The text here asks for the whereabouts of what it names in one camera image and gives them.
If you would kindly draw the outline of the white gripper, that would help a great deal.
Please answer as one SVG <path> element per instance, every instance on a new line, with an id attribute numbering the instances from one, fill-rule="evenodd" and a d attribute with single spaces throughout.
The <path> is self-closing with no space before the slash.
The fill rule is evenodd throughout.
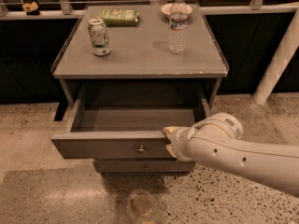
<path id="1" fill-rule="evenodd" d="M 173 158 L 177 158 L 179 161 L 192 161 L 192 158 L 187 151 L 190 128 L 167 126 L 163 128 L 163 132 L 168 139 L 171 139 L 171 144 L 165 145 L 165 148 L 170 155 Z"/>

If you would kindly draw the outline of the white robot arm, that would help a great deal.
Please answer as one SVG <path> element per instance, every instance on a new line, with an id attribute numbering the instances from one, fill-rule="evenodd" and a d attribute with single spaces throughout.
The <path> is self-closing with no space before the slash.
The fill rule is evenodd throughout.
<path id="1" fill-rule="evenodd" d="M 244 177 L 271 189 L 299 196 L 299 146 L 243 141 L 242 124 L 217 113 L 191 127 L 168 126 L 167 149 L 179 161 Z"/>

